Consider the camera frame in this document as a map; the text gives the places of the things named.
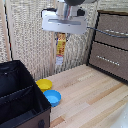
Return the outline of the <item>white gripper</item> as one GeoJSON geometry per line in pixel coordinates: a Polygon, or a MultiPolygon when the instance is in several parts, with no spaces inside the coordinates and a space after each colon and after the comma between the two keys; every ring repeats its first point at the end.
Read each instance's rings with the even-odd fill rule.
{"type": "MultiPolygon", "coordinates": [[[[42,29],[45,31],[53,31],[54,40],[57,41],[57,33],[84,34],[87,29],[87,20],[84,16],[72,17],[68,19],[60,19],[53,11],[42,11],[42,29]]],[[[70,34],[66,36],[66,42],[69,40],[70,34]]]]}

